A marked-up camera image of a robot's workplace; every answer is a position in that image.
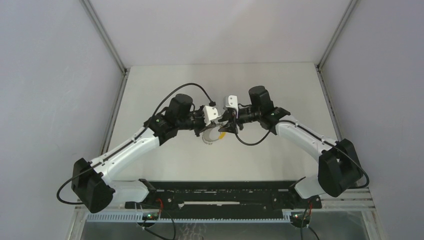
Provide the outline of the yellow capped key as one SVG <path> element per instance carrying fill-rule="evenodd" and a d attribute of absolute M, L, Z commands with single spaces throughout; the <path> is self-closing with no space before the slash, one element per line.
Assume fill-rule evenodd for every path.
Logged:
<path fill-rule="evenodd" d="M 219 140 L 223 139 L 225 137 L 225 135 L 226 135 L 226 132 L 221 132 L 218 139 Z"/>

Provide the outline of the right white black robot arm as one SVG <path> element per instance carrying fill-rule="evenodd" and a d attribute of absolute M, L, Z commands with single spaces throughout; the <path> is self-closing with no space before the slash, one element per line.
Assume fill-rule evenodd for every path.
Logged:
<path fill-rule="evenodd" d="M 361 167 L 354 144 L 344 138 L 340 141 L 325 137 L 300 123 L 292 114 L 274 105 L 269 92 L 262 85 L 254 86 L 248 91 L 250 104 L 238 102 L 235 95 L 224 98 L 224 114 L 221 121 L 225 125 L 221 132 L 235 134 L 245 124 L 258 122 L 268 134 L 274 134 L 289 140 L 308 153 L 318 163 L 315 176 L 303 177 L 291 186 L 289 203 L 295 208 L 302 208 L 309 198 L 328 194 L 338 197 L 348 189 L 366 188 L 370 178 Z M 357 182 L 365 178 L 365 184 Z"/>

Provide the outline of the silver keyring with chain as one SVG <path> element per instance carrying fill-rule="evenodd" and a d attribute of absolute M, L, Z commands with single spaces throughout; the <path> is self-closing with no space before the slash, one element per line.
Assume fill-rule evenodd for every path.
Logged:
<path fill-rule="evenodd" d="M 219 128 L 223 125 L 222 123 L 214 123 L 207 127 L 207 129 L 202 133 L 202 141 L 206 145 L 212 145 L 213 143 L 222 140 L 219 139 Z"/>

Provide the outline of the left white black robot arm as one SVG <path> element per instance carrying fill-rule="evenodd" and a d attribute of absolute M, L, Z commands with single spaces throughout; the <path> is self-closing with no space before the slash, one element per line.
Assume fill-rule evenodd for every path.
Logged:
<path fill-rule="evenodd" d="M 208 126 L 210 106 L 192 110 L 193 99 L 179 93 L 165 109 L 149 118 L 143 127 L 109 152 L 90 161 L 80 158 L 73 165 L 71 189 L 93 214 L 111 203 L 136 202 L 149 209 L 157 196 L 143 180 L 115 180 L 115 176 L 142 155 L 174 138 L 178 131 L 194 131 L 196 136 Z"/>

